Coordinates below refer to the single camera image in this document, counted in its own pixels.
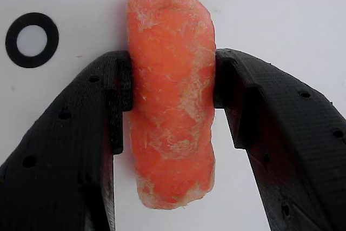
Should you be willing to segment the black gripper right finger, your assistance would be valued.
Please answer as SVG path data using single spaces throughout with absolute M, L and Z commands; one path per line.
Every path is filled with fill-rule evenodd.
M 214 106 L 247 152 L 271 230 L 345 230 L 345 118 L 323 94 L 218 49 Z

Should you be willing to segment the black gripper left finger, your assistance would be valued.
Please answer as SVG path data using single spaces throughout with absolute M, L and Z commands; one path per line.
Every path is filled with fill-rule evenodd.
M 83 69 L 1 165 L 1 230 L 114 230 L 114 156 L 131 109 L 127 51 Z

